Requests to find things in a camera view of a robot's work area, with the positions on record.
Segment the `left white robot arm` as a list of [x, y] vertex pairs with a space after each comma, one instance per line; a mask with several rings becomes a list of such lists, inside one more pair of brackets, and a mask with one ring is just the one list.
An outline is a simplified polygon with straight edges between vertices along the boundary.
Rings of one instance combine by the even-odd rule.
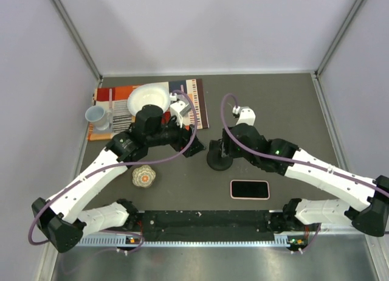
[[197, 126], [186, 126], [182, 116], [189, 104], [182, 101], [169, 107], [170, 118], [163, 122], [165, 109], [144, 104], [136, 109], [136, 119], [127, 130], [116, 134], [93, 162], [63, 190], [48, 199], [32, 203], [37, 227], [59, 253], [72, 249], [84, 237], [111, 227], [134, 229], [138, 222], [132, 202], [120, 199], [110, 205], [85, 210], [111, 181], [143, 159], [151, 147], [169, 145], [186, 158], [204, 150], [196, 136]]

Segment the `black phone stand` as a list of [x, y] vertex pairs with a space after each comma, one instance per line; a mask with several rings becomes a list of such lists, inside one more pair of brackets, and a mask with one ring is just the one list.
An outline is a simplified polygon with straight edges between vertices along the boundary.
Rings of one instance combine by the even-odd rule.
[[223, 172], [232, 166], [233, 158], [225, 154], [212, 154], [208, 151], [207, 164], [211, 169], [218, 172]]

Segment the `black phone pink case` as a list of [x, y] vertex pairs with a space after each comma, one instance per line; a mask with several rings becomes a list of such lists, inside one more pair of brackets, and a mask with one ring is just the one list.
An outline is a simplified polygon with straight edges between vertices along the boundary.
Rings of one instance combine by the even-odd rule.
[[267, 181], [232, 180], [230, 196], [233, 199], [268, 200], [270, 188]]

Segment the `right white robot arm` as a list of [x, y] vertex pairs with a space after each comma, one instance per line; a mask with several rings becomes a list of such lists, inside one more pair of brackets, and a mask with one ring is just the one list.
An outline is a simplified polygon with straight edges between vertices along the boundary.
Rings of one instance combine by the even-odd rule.
[[259, 169], [310, 184], [332, 196], [329, 200], [291, 199], [283, 207], [285, 225], [340, 224], [374, 236], [385, 235], [388, 221], [388, 177], [375, 179], [348, 173], [319, 160], [284, 139], [266, 139], [246, 123], [223, 129], [211, 140], [207, 164], [216, 171], [243, 158]]

